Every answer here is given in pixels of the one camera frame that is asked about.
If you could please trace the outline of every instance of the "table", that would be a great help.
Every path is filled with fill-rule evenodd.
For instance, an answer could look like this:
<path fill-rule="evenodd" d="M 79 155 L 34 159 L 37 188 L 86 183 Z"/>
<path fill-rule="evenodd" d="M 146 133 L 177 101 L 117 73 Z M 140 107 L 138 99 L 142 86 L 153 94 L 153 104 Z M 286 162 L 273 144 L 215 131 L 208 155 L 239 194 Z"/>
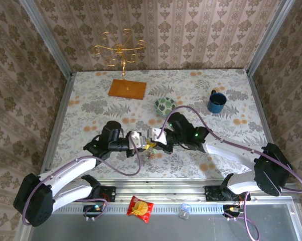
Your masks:
<path fill-rule="evenodd" d="M 228 70 L 155 70 L 128 71 L 126 78 L 147 83 L 143 100 L 108 96 L 113 79 L 120 71 L 78 72 L 66 110 L 52 166 L 76 157 L 90 155 L 83 150 L 111 120 L 121 123 L 124 133 L 138 130 L 146 135 L 150 127 L 160 128 L 164 117 L 154 110 L 160 97 L 171 97 L 177 105 L 196 108 L 208 126 L 218 134 L 244 143 L 265 145 L 266 138 L 245 71 Z M 226 95 L 227 103 L 219 114 L 207 110 L 211 90 Z M 180 111 L 196 127 L 201 122 L 190 110 Z M 125 152 L 112 153 L 107 161 L 126 173 L 137 170 L 137 158 Z M 142 169 L 130 178 L 223 178 L 248 169 L 216 155 L 188 151 L 180 147 L 167 155 L 162 151 L 148 160 L 142 155 Z M 101 164 L 88 174 L 100 179 L 128 178 Z"/>

